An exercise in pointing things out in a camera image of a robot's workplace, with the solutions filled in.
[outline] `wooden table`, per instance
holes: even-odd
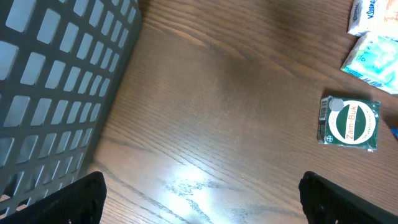
[[[342,71],[352,0],[143,0],[90,171],[102,223],[306,223],[312,170],[398,214],[398,99]],[[381,101],[378,150],[319,145],[322,95]]]

